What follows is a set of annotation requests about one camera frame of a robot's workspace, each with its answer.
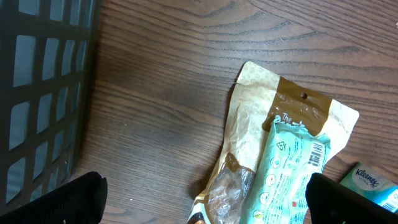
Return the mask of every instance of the beige packaging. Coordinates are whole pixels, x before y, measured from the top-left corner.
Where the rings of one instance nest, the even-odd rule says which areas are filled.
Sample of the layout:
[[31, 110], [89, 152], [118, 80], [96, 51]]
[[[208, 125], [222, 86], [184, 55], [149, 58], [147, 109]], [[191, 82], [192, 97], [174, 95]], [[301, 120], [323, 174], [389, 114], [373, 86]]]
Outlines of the beige packaging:
[[224, 144], [206, 189], [194, 201], [188, 223], [238, 224], [275, 117], [327, 134], [329, 158], [340, 152], [359, 113], [336, 100], [246, 62], [239, 74], [224, 131]]

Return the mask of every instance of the plastic wrapper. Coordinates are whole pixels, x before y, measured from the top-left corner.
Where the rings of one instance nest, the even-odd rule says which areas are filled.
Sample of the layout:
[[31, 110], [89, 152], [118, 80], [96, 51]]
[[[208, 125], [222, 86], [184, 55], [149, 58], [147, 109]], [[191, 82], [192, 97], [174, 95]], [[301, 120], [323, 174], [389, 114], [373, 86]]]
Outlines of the plastic wrapper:
[[330, 138], [329, 160], [348, 142], [357, 111], [246, 62], [229, 104], [221, 155], [188, 223], [237, 224], [275, 118]]
[[315, 138], [302, 125], [275, 119], [240, 224], [302, 224], [307, 184], [329, 153], [326, 134]]

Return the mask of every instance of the wood grain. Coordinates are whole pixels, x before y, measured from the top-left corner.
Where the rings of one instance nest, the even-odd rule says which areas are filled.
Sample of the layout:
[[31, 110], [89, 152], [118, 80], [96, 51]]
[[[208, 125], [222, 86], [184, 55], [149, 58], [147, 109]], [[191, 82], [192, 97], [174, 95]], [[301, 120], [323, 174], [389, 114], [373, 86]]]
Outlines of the wood grain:
[[108, 179], [103, 223], [187, 221], [249, 60], [360, 112], [325, 175], [363, 161], [398, 182], [397, 12], [392, 0], [104, 0], [76, 173]]

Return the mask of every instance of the light blue wrapper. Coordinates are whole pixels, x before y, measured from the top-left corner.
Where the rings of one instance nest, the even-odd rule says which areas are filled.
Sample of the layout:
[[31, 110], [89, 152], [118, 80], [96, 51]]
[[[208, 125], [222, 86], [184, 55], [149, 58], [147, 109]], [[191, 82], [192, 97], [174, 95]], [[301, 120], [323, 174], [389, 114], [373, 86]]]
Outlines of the light blue wrapper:
[[329, 153], [326, 135], [315, 138], [304, 126], [273, 122], [239, 223], [302, 224], [307, 184]]
[[358, 163], [340, 184], [390, 212], [398, 211], [398, 186], [366, 165]]

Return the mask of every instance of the kleenex logo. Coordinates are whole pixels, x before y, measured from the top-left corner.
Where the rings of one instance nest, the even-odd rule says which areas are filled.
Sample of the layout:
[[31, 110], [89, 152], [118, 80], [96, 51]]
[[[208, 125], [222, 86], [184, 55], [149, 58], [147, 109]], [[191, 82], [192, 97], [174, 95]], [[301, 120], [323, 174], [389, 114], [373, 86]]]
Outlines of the kleenex logo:
[[379, 183], [377, 182], [377, 180], [375, 178], [373, 178], [371, 175], [366, 173], [366, 170], [358, 169], [356, 171], [355, 175], [360, 175], [361, 177], [363, 177], [363, 180], [368, 180], [372, 187], [377, 187], [379, 185]]
[[387, 178], [363, 164], [358, 164], [353, 169], [352, 178], [362, 190], [378, 190], [388, 182]]

